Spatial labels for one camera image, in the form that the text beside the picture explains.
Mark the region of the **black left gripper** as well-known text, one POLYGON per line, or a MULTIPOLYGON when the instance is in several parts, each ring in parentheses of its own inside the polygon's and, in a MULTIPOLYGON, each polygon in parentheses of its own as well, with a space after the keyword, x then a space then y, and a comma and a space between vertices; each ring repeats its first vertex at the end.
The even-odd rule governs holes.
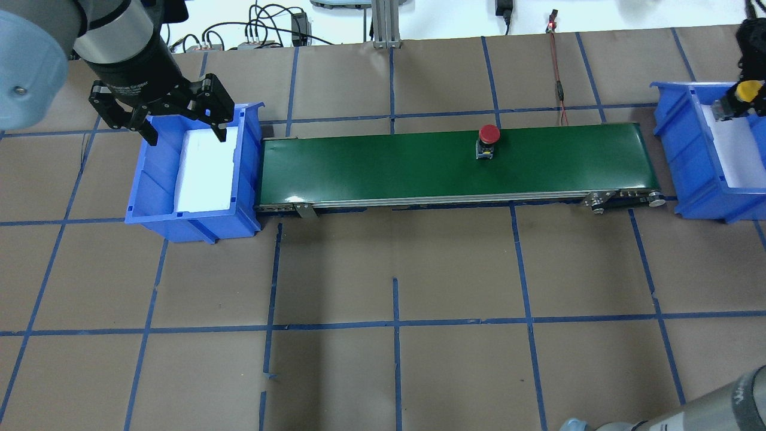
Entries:
MULTIPOLYGON (((117 63, 89 62, 98 84, 109 95, 91 95, 89 101, 111 128, 129 127, 132 110, 145 109, 148 115, 184 115, 211 125, 219 142, 226 142, 227 121, 233 120, 232 97, 218 77, 206 74, 192 82, 181 73, 168 47, 159 36, 152 36, 134 57, 117 63)), ((158 144, 159 134, 150 121, 143 120, 136 131, 150 147, 158 144)))

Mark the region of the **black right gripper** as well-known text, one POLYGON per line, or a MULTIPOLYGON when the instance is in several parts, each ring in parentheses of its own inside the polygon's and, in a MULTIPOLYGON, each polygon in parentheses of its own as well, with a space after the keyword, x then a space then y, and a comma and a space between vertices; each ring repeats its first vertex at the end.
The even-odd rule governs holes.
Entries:
POLYGON ((741 52, 741 74, 735 86, 735 98, 739 103, 736 115, 741 117, 750 109, 764 116, 765 79, 765 19, 756 17, 742 22, 736 40, 741 52))

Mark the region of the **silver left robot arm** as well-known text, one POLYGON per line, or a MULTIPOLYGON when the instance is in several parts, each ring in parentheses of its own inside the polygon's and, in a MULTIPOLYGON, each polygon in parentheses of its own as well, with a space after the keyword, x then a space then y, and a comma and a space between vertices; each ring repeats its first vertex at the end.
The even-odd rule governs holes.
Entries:
POLYGON ((96 74, 88 101, 111 129, 156 145, 148 118, 178 115, 224 142, 232 98, 214 74, 186 79, 160 33, 188 18, 184 1, 3 1, 2 130, 44 119, 76 54, 96 74))

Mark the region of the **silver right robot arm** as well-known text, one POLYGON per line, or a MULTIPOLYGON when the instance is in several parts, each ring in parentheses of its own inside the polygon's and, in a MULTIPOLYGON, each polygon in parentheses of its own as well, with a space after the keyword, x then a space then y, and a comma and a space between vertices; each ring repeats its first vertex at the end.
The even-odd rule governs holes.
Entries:
MULTIPOLYGON (((735 38, 735 82, 652 83, 659 91, 655 134, 683 218, 764 220, 764 18, 750 11, 735 38)), ((764 366, 668 414, 602 429, 763 430, 764 366)))

